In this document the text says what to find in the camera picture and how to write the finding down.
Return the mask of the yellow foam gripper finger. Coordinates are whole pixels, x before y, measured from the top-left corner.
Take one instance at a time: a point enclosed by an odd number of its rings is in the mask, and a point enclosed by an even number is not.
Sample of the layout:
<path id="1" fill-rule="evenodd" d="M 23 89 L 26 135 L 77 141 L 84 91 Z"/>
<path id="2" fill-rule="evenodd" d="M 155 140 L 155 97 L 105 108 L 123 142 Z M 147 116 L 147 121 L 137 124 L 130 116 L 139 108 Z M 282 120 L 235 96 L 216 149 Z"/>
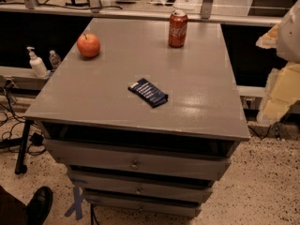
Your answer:
<path id="1" fill-rule="evenodd" d="M 264 91 L 257 121 L 263 125 L 273 125 L 300 100 L 300 64 L 288 62 L 282 69 L 273 68 Z"/>

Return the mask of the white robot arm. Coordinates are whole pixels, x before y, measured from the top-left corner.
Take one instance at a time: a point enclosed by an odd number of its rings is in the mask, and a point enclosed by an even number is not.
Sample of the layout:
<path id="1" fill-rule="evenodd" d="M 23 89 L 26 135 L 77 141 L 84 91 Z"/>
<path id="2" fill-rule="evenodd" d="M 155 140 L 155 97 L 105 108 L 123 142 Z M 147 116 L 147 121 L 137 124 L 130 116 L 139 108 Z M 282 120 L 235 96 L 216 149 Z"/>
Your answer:
<path id="1" fill-rule="evenodd" d="M 257 121 L 265 125 L 278 122 L 300 100 L 300 0 L 267 33 L 256 46 L 275 48 L 277 56 L 287 61 L 281 70 L 273 69 L 267 79 Z"/>

